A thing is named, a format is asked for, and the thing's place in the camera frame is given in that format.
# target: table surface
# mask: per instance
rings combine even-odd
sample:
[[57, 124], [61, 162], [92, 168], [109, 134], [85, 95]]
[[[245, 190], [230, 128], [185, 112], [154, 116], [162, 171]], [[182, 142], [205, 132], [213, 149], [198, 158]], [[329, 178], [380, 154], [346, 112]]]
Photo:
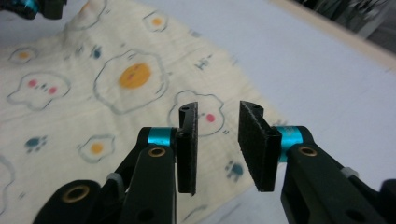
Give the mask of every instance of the table surface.
[[[284, 0], [140, 2], [227, 49], [289, 125], [308, 127], [370, 187], [395, 178], [396, 60], [389, 54]], [[60, 32], [84, 3], [69, 0], [60, 21], [1, 12], [0, 48]], [[285, 167], [274, 193], [252, 187], [202, 223], [287, 223], [279, 200]]]

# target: cloth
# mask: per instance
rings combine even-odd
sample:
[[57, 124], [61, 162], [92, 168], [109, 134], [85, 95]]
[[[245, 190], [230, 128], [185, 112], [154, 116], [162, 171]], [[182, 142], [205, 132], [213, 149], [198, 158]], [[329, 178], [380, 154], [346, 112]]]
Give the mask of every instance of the cloth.
[[282, 122], [225, 50], [130, 0], [91, 0], [58, 35], [0, 49], [0, 78], [0, 223], [31, 223], [73, 180], [103, 185], [142, 127], [178, 127], [194, 101], [197, 193], [177, 195], [177, 223], [196, 223], [252, 185], [239, 101]]

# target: paw print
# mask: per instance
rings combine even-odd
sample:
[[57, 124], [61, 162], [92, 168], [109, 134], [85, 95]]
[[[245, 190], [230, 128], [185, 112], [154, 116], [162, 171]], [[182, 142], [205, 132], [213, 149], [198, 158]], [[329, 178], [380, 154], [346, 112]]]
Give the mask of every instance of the paw print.
[[46, 144], [47, 136], [33, 137], [25, 143], [25, 147], [27, 148], [27, 153], [31, 153], [32, 151], [40, 150]]
[[227, 178], [231, 179], [233, 177], [233, 182], [237, 182], [244, 173], [242, 165], [234, 161], [229, 161], [225, 170], [228, 171]]

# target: black metal part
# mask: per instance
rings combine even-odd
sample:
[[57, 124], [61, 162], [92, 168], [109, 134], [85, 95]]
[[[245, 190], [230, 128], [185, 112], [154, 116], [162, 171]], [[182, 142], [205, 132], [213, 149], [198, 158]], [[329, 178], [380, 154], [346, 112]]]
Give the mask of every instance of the black metal part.
[[281, 201], [289, 223], [386, 223], [320, 147], [288, 151]]
[[238, 142], [257, 189], [274, 191], [282, 135], [263, 113], [261, 106], [241, 101]]
[[[259, 105], [241, 102], [238, 141], [258, 190], [263, 179], [273, 184], [276, 178], [277, 157], [265, 153], [280, 149], [279, 144], [264, 144], [270, 129], [262, 113]], [[345, 167], [314, 142], [307, 128], [295, 128], [302, 142], [288, 147], [281, 194], [289, 223], [396, 223], [396, 179], [385, 181], [377, 192], [356, 176], [345, 176]]]
[[59, 20], [62, 18], [64, 5], [67, 0], [39, 0], [40, 13], [44, 18], [50, 20]]
[[[180, 128], [142, 128], [136, 145], [114, 172], [116, 178], [108, 179], [101, 189], [92, 181], [92, 185], [96, 184], [94, 197], [81, 201], [84, 208], [60, 208], [63, 204], [57, 195], [76, 184], [72, 182], [51, 197], [35, 223], [176, 223], [176, 161], [178, 191], [193, 195], [196, 189], [197, 112], [197, 103], [183, 105], [179, 109]], [[169, 132], [152, 136], [154, 129]], [[169, 141], [153, 143], [150, 137]]]
[[148, 146], [139, 155], [119, 223], [176, 223], [175, 212], [174, 152]]
[[99, 191], [99, 184], [91, 180], [63, 185], [43, 206], [34, 223], [88, 223]]
[[178, 192], [195, 194], [198, 152], [198, 103], [183, 105], [178, 110], [176, 135]]

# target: egg yolk print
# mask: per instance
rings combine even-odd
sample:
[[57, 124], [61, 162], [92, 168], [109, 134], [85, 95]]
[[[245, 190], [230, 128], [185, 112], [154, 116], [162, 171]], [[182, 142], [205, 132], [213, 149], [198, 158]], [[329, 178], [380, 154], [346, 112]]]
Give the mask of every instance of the egg yolk print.
[[37, 57], [37, 50], [34, 48], [21, 48], [15, 50], [9, 60], [12, 63], [28, 63], [32, 59]]
[[146, 28], [151, 32], [161, 32], [166, 29], [168, 18], [159, 11], [154, 11], [143, 18]]
[[147, 64], [137, 63], [125, 69], [120, 76], [119, 83], [125, 89], [136, 89], [148, 82], [150, 75]]

